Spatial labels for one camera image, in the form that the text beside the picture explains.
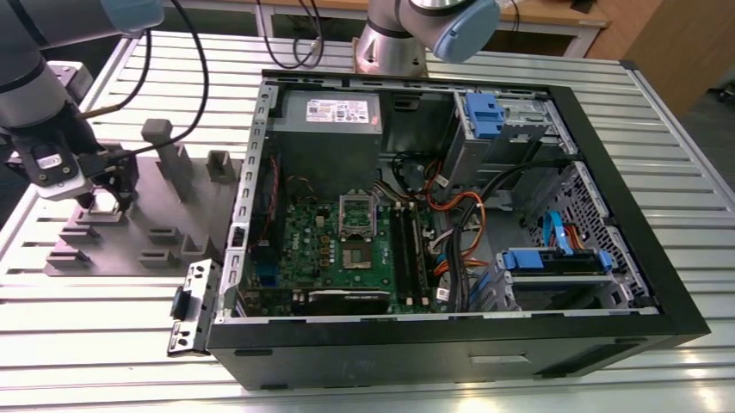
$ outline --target robotic arm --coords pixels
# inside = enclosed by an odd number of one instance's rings
[[[494,0],[373,0],[356,47],[362,73],[422,76],[425,47],[449,63],[469,59],[500,23]]]
[[[135,160],[114,157],[55,79],[41,51],[162,21],[161,0],[0,0],[0,129],[18,157],[6,166],[42,198],[90,207],[93,185],[126,209]],[[393,76],[425,74],[425,47],[450,63],[486,43],[500,21],[494,0],[373,0],[357,46],[357,68]]]
[[[161,22],[159,0],[0,1],[0,127],[19,157],[7,167],[49,200],[83,203],[91,182],[78,159],[102,147],[39,51]]]

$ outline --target label sticker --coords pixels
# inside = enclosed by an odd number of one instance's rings
[[[49,170],[62,164],[61,155],[54,154],[50,157],[41,157],[35,160],[35,163],[41,170]]]
[[[369,123],[368,101],[328,101],[306,103],[306,122]]]
[[[449,290],[446,288],[436,288],[436,299],[449,301]]]
[[[449,185],[449,180],[438,174],[436,176],[436,179],[433,180],[438,185],[441,185],[442,188],[446,188],[446,185]]]

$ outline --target motherboard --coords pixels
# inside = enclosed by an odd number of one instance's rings
[[[368,195],[294,203],[285,212],[278,263],[255,263],[259,285],[241,287],[249,317],[437,312],[414,204],[376,206]]]

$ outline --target slotted metal table surface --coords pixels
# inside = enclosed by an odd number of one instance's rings
[[[241,154],[259,71],[275,68],[259,39],[205,35],[211,99],[186,139],[193,157]],[[143,63],[123,40],[85,108],[118,102]],[[289,40],[274,40],[287,61]],[[167,359],[169,303],[182,277],[42,274],[73,202],[27,191],[0,233],[0,409],[213,412],[732,411],[735,408],[735,197],[636,71],[616,62],[481,53],[462,65],[429,59],[432,77],[545,83],[573,89],[712,334],[578,379],[472,385],[246,392],[210,357]],[[321,71],[349,72],[350,45],[328,43]],[[186,34],[153,36],[153,69],[127,108],[94,120],[98,139],[143,143],[146,118],[179,131],[201,94]]]

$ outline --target blue cable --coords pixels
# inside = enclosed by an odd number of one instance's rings
[[[557,211],[546,211],[542,216],[542,244],[549,246],[550,234],[556,236],[558,248],[564,251],[566,256],[573,255],[572,248],[569,247],[569,241],[565,237],[564,223],[561,221],[561,214]]]

